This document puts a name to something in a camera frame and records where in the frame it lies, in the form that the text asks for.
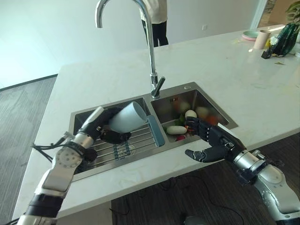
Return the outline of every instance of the double sink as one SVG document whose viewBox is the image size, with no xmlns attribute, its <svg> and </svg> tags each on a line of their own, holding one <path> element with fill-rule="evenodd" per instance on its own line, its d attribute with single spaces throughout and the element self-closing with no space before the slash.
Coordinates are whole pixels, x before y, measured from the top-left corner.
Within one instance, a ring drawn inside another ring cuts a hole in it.
<svg viewBox="0 0 300 225">
<path fill-rule="evenodd" d="M 175 135 L 168 135 L 165 130 L 168 126 L 178 122 L 180 114 L 187 109 L 196 110 L 205 107 L 211 118 L 228 129 L 237 127 L 237 124 L 195 83 L 186 83 L 160 91 L 160 98 L 153 99 L 151 94 L 145 94 L 122 101 L 103 105 L 104 108 L 125 107 L 132 101 L 138 103 L 148 116 L 148 122 L 132 131 L 128 142 L 122 145 L 112 145 L 102 140 L 96 140 L 92 146 L 97 152 L 94 162 L 83 161 L 77 168 L 73 180 L 92 176 L 117 166 L 173 149 L 181 145 L 199 140 L 198 136 L 187 135 L 186 139 L 176 141 Z M 74 135 L 97 108 L 90 108 L 71 113 L 70 133 Z"/>
</svg>

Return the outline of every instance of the cup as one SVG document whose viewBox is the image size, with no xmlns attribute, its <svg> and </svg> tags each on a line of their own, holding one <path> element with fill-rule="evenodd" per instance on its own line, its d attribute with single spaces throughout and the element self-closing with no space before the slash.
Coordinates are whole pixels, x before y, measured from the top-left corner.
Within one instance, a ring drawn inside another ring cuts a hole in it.
<svg viewBox="0 0 300 225">
<path fill-rule="evenodd" d="M 132 102 L 110 120 L 109 126 L 111 130 L 123 134 L 141 127 L 146 121 L 144 110 L 139 104 Z"/>
<path fill-rule="evenodd" d="M 263 49 L 266 45 L 268 38 L 270 37 L 271 32 L 269 30 L 260 30 L 257 36 L 257 39 L 254 43 L 254 49 Z"/>
</svg>

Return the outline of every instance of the kitchen island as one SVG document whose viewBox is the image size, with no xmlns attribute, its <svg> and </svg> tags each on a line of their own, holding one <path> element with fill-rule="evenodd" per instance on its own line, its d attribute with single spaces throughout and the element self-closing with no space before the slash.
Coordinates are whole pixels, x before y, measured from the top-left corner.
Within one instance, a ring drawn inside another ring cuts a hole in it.
<svg viewBox="0 0 300 225">
<path fill-rule="evenodd" d="M 156 65 L 158 75 L 166 77 L 162 89 L 196 82 L 238 124 L 232 131 L 253 150 L 299 132 L 300 60 L 293 55 L 264 60 L 263 51 L 252 49 L 254 43 L 241 34 L 155 48 Z M 56 142 L 68 130 L 72 112 L 149 93 L 149 74 L 147 50 L 62 67 L 35 143 Z M 59 217 L 208 166 L 184 154 L 186 149 L 207 147 L 198 140 L 74 181 Z M 48 153 L 53 156 L 55 150 Z M 13 218 L 24 213 L 49 168 L 51 164 L 33 150 Z"/>
</svg>

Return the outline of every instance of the green bowl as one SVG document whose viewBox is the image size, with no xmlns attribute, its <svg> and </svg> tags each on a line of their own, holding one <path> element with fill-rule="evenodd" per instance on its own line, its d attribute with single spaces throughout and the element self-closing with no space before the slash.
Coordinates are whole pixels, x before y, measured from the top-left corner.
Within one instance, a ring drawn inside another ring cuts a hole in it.
<svg viewBox="0 0 300 225">
<path fill-rule="evenodd" d="M 257 38 L 258 36 L 258 31 L 250 31 L 250 30 L 247 30 L 243 33 L 243 35 L 245 35 L 246 37 L 248 38 Z"/>
</svg>

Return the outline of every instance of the robotic hand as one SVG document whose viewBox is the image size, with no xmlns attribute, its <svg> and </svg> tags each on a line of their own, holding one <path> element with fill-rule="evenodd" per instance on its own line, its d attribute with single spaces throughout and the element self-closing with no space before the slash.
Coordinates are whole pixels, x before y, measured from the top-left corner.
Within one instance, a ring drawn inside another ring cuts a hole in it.
<svg viewBox="0 0 300 225">
<path fill-rule="evenodd" d="M 238 167 L 239 182 L 253 184 L 258 189 L 278 225 L 300 224 L 300 201 L 274 162 L 267 160 L 258 150 L 253 154 L 247 151 L 243 143 L 221 124 L 213 126 L 198 118 L 187 117 L 186 125 L 191 127 L 192 134 L 212 146 L 203 151 L 186 150 L 189 157 L 199 162 L 226 159 L 234 163 Z"/>
<path fill-rule="evenodd" d="M 112 144 L 128 140 L 130 133 L 119 134 L 107 128 L 120 108 L 98 107 L 84 122 L 73 140 L 64 144 L 52 161 L 52 168 L 42 177 L 34 196 L 18 225 L 54 225 L 63 199 L 69 190 L 76 168 L 83 159 L 94 161 L 97 153 L 90 149 L 98 138 Z"/>
</svg>

